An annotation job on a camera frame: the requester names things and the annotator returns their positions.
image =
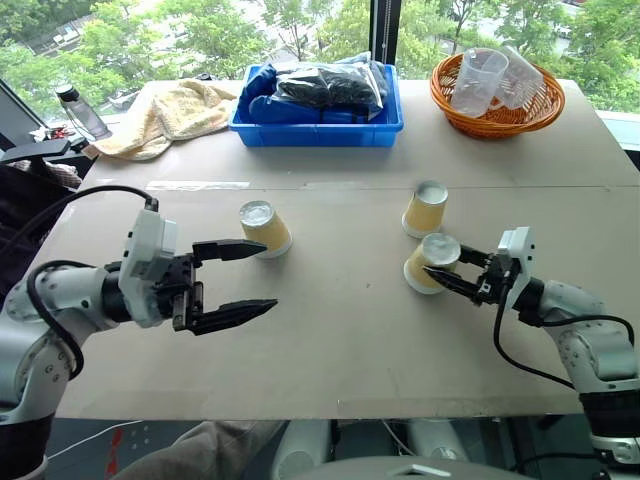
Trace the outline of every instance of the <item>water bottle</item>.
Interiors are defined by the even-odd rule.
[[[73,122],[75,117],[96,140],[108,138],[112,135],[102,119],[86,100],[80,96],[73,85],[67,84],[56,88],[56,95],[71,121]]]

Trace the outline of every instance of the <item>beige table surface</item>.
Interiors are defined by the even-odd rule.
[[[174,333],[169,323],[123,325],[92,336],[85,371],[68,386],[58,414],[253,419],[578,411],[572,392],[497,355],[495,307],[411,290],[402,264],[417,241],[400,227],[411,187],[439,179],[450,187],[444,231],[492,251],[503,230],[531,225],[536,276],[597,292],[610,312],[638,326],[638,174],[575,84],[565,85],[567,106],[556,123],[503,142],[458,134],[426,82],[402,82],[406,127],[392,149],[247,149],[224,132],[145,164],[99,160],[84,186],[155,188],[161,213],[178,223],[180,251],[193,241],[241,237],[237,211],[258,198],[276,206],[294,244],[279,259],[212,261],[198,271],[210,309],[247,298],[280,300],[243,327],[194,337]],[[176,182],[199,183],[185,189]],[[36,262],[118,259],[139,208],[138,198],[123,193],[75,202]],[[519,324],[513,312],[503,338],[520,361],[563,375],[551,340]]]

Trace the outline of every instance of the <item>paper cup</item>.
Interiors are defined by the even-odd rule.
[[[429,233],[437,232],[448,196],[447,187],[433,180],[418,185],[402,215],[404,231],[415,238],[424,238]]]
[[[404,262],[404,278],[420,293],[439,293],[444,287],[431,278],[422,267],[426,265],[453,271],[459,258],[460,243],[455,238],[444,233],[430,233]]]
[[[291,232],[282,222],[269,202],[255,200],[240,208],[240,223],[248,240],[260,242],[267,250],[255,255],[258,258],[275,258],[291,247]]]

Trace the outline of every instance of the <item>blue plastic crate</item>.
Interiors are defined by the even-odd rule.
[[[261,65],[251,65],[244,84]],[[391,147],[396,134],[404,127],[398,93],[398,75],[393,65],[384,66],[389,96],[380,114],[367,124],[257,124],[243,123],[236,107],[231,114],[229,129],[238,132],[247,147]]]

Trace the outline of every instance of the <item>yellow towel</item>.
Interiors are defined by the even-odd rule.
[[[147,83],[116,133],[85,148],[90,157],[103,154],[141,161],[157,157],[174,140],[188,140],[227,126],[235,96],[210,82],[194,79]]]

